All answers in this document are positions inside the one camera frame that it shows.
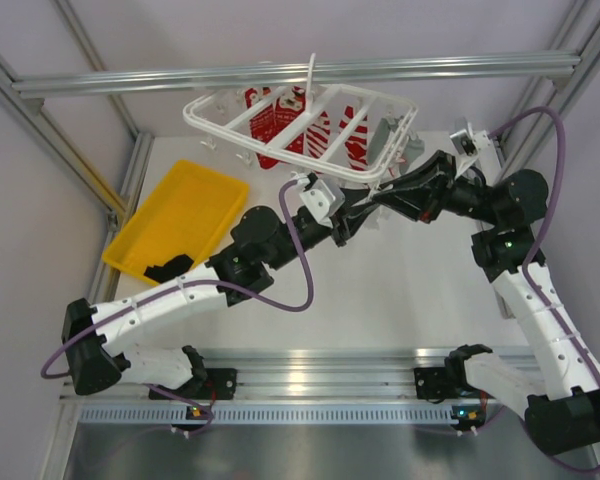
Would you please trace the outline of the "white plastic clip hanger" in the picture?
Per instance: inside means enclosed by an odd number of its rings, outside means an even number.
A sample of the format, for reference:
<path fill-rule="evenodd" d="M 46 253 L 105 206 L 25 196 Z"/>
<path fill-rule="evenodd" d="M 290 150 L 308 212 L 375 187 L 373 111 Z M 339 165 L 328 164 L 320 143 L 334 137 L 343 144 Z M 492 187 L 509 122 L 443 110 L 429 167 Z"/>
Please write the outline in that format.
<path fill-rule="evenodd" d="M 183 107 L 183 120 L 209 139 L 233 145 L 238 156 L 255 156 L 262 168 L 278 163 L 314 171 L 333 178 L 372 185 L 402 156 L 418 107 L 410 99 L 363 88 L 363 83 L 320 84 L 307 81 L 283 86 L 241 86 L 206 89 L 206 94 Z M 339 132 L 347 105 L 357 114 Z M 320 158 L 305 150 L 305 132 L 326 111 L 331 121 L 329 146 Z M 344 143 L 364 117 L 368 120 L 368 144 L 379 121 L 400 117 L 379 158 L 364 171 L 350 168 Z"/>

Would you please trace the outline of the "black sock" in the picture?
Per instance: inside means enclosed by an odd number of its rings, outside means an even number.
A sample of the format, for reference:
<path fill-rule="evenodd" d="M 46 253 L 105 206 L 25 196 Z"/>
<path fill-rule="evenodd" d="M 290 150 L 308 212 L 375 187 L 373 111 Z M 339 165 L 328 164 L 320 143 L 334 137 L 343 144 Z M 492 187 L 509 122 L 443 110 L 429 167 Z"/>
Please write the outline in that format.
<path fill-rule="evenodd" d="M 194 265 L 194 260 L 187 254 L 180 254 L 162 265 L 147 266 L 143 276 L 155 284 L 166 283 L 175 277 L 185 274 Z"/>

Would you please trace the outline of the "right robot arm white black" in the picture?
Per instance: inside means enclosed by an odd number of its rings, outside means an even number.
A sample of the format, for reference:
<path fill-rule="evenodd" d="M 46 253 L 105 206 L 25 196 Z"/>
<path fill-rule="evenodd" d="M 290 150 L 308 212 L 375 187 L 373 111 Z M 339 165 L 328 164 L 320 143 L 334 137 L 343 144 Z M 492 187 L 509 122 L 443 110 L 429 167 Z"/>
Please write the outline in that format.
<path fill-rule="evenodd" d="M 600 442 L 600 363 L 590 353 L 557 294 L 534 233 L 547 223 L 549 188 L 533 170 L 520 170 L 493 186 L 456 172 L 442 151 L 411 173 L 381 185 L 372 197 L 411 220 L 431 223 L 450 212 L 487 224 L 471 250 L 495 292 L 524 334 L 541 378 L 509 366 L 491 348 L 463 345 L 445 360 L 446 382 L 458 396 L 481 391 L 522 420 L 532 442 L 559 455 Z"/>

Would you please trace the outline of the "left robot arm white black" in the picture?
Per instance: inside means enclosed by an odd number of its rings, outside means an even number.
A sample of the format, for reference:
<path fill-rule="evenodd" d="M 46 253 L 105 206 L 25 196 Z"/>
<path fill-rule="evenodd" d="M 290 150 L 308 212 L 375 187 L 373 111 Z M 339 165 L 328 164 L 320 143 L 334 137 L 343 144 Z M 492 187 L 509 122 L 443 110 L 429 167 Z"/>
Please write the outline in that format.
<path fill-rule="evenodd" d="M 252 207 L 231 230 L 232 243 L 192 270 L 122 300 L 71 302 L 61 352 L 75 393 L 93 395 L 125 382 L 155 385 L 163 396 L 200 394 L 208 374 L 194 347 L 160 349 L 143 347 L 141 341 L 163 327 L 250 299 L 290 313 L 308 309 L 315 286 L 307 251 L 326 239 L 345 245 L 378 207 L 366 196 L 364 190 L 345 190 L 344 202 L 328 225 L 320 224 L 305 206 L 290 214 L 282 205 L 282 215 L 268 206 Z M 304 302 L 288 305 L 263 296 L 274 283 L 271 271 L 294 260 L 304 272 Z"/>

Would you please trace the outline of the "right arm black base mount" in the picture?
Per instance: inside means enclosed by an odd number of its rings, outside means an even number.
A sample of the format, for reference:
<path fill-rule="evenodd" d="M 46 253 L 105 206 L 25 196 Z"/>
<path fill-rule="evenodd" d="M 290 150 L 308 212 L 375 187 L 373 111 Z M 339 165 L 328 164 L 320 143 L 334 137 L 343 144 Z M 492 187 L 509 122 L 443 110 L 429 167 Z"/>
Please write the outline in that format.
<path fill-rule="evenodd" d="M 420 400 L 442 402 L 460 398 L 477 398 L 479 394 L 467 387 L 445 367 L 417 367 L 413 370 L 416 396 Z"/>

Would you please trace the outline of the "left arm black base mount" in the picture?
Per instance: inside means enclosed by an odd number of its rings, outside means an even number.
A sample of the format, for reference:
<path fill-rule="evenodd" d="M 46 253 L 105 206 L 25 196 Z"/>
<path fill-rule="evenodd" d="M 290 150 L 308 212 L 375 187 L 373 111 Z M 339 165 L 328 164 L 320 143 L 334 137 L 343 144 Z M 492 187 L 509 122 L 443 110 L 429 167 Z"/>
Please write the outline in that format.
<path fill-rule="evenodd" d="M 234 368 L 208 368 L 207 378 L 192 379 L 176 390 L 161 389 L 178 397 L 192 400 L 232 400 L 237 387 L 237 370 Z"/>

